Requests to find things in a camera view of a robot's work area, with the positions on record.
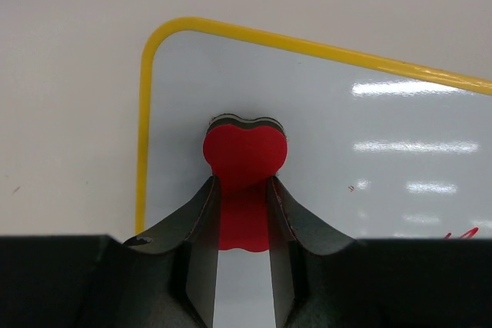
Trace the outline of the yellow framed whiteboard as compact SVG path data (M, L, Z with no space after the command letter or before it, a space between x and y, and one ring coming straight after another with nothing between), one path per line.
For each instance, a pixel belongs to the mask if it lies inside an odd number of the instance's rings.
M196 17L141 56L136 231L209 176L221 114L278 121L281 182L349 236L491 237L489 80Z

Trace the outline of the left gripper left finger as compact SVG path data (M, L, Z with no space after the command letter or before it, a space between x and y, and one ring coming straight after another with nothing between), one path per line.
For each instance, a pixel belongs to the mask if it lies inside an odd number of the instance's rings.
M221 223L220 181L125 241L136 261L122 300L124 327L211 327Z

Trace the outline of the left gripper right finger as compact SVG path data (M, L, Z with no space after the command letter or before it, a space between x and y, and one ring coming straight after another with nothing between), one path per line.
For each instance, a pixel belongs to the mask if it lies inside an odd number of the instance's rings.
M329 258L354 242L301 205L277 177L267 180L277 327L345 327L354 303Z

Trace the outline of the red whiteboard eraser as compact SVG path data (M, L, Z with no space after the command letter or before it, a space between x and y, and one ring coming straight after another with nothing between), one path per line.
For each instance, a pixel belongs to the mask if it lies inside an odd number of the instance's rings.
M220 114L212 118L202 150L221 185L219 249L268 250L266 187L288 155L284 128L273 118Z

